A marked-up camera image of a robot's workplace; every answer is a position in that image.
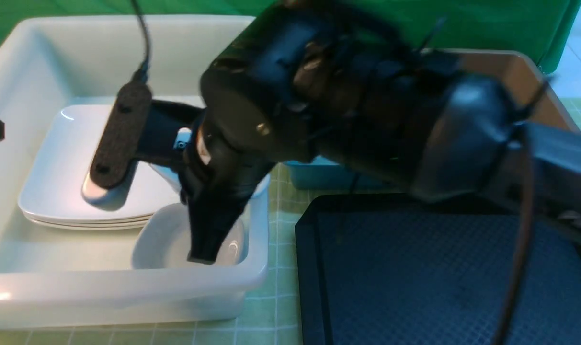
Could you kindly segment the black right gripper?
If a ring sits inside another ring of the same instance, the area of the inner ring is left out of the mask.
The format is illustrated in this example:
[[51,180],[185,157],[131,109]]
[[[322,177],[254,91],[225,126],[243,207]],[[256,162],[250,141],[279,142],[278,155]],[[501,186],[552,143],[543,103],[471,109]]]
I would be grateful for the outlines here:
[[276,102],[203,98],[199,106],[141,101],[137,154],[172,172],[185,196],[190,223],[187,261],[212,265],[257,185],[273,167],[259,124],[272,125]]

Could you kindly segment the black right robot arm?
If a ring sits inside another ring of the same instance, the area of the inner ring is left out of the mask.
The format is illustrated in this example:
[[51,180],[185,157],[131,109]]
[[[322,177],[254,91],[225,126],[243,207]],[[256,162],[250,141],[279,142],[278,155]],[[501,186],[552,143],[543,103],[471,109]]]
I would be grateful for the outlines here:
[[454,53],[422,53],[338,0],[269,6],[207,68],[204,109],[148,107],[137,157],[178,173],[191,260],[213,262],[272,168],[316,156],[437,202],[477,194],[542,216],[581,244],[581,135],[533,124]]

